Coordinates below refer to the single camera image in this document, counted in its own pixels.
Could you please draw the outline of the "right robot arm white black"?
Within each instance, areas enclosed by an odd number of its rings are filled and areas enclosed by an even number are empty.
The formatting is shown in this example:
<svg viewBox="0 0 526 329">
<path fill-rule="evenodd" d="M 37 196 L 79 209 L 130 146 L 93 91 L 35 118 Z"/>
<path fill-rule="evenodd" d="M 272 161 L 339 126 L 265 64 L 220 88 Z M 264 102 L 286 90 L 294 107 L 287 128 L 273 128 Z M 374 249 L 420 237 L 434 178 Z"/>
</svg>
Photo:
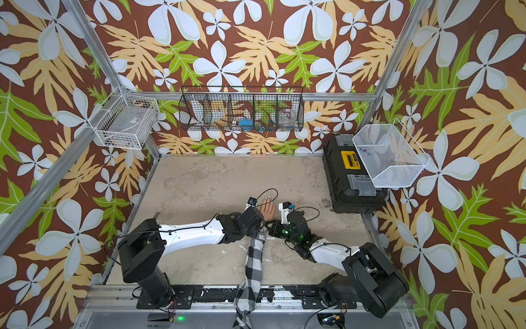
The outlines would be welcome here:
<svg viewBox="0 0 526 329">
<path fill-rule="evenodd" d="M 302 259 L 345 272 L 330 274 L 318 284 L 323 308 L 361 304 L 382 318 L 410 290 L 408 281 L 373 243 L 349 247 L 312 233 L 303 211 L 283 211 L 280 220 L 265 224 L 272 237 L 289 243 Z"/>
</svg>

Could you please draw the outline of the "mannequin hand with long nails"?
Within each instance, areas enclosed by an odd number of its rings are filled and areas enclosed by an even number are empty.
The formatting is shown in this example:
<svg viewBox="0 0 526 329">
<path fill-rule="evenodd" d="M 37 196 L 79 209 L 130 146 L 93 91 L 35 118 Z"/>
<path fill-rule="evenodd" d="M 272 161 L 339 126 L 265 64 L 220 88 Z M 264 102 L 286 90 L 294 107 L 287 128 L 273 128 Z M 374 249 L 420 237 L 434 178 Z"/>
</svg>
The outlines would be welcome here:
<svg viewBox="0 0 526 329">
<path fill-rule="evenodd" d="M 272 222 L 272 220 L 274 220 L 275 203 L 270 197 L 266 197 L 258 208 L 265 222 Z"/>
</svg>

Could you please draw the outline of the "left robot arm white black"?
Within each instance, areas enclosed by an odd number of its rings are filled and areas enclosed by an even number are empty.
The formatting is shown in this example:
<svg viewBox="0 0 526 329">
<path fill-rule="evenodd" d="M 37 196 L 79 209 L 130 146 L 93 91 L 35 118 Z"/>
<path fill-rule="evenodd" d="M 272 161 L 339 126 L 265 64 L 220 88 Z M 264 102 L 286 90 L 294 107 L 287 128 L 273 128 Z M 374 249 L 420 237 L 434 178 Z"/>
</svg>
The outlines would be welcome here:
<svg viewBox="0 0 526 329">
<path fill-rule="evenodd" d="M 131 233 L 118 238 L 117 250 L 123 281 L 141 288 L 139 301 L 149 309 L 166 309 L 176 300 L 160 259 L 172 252 L 200 245 L 218 245 L 257 237 L 264 215 L 254 206 L 244 212 L 216 214 L 207 221 L 181 226 L 161 225 L 146 219 Z"/>
</svg>

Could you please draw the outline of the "checkered black white sleeve forearm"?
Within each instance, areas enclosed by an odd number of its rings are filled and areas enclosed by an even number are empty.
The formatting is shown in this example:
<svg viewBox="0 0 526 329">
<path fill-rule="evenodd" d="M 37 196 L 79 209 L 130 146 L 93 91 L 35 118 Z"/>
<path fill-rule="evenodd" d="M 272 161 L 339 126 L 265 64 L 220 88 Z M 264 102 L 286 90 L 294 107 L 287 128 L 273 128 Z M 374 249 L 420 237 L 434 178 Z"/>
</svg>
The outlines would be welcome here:
<svg viewBox="0 0 526 329">
<path fill-rule="evenodd" d="M 262 282 L 262 254 L 267 235 L 260 230 L 256 238 L 252 238 L 247 251 L 245 264 L 245 279 L 238 286 L 234 307 L 236 319 L 233 328 L 252 328 L 249 315 L 255 310 Z"/>
</svg>

